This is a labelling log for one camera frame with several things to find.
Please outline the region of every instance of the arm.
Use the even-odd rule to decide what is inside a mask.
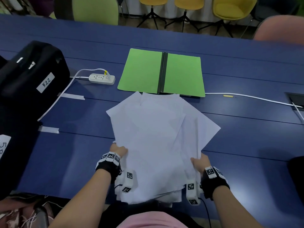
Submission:
[[[128,150],[113,144],[110,151],[123,157]],[[89,182],[59,212],[49,227],[97,228],[110,182],[110,173],[98,169]]]
[[[206,167],[211,166],[208,156],[203,153],[200,159],[191,158],[191,162],[201,175]],[[212,197],[223,228],[262,228],[228,187],[215,188]]]

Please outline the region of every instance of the person's left forearm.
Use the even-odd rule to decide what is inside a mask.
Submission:
[[[89,182],[60,211],[50,228],[97,228],[111,175],[98,169]]]

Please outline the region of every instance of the power strip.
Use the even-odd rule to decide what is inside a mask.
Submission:
[[[89,76],[89,81],[91,83],[113,85],[115,82],[115,76],[93,73]]]

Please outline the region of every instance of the person's right forearm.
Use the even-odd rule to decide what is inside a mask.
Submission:
[[[223,228],[262,228],[228,187],[215,188],[212,197]]]

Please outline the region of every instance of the hand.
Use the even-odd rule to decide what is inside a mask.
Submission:
[[[202,153],[202,156],[201,156],[200,159],[197,159],[197,158],[192,157],[190,160],[191,160],[191,162],[192,162],[194,168],[195,168],[198,172],[200,172],[201,175],[202,175],[203,172],[205,171],[205,168],[206,168],[206,167],[211,166],[208,156],[205,155],[205,154],[203,154],[203,153]]]
[[[110,147],[110,152],[117,153],[120,157],[123,157],[128,152],[128,149],[126,149],[124,146],[118,147],[116,143],[113,143]]]

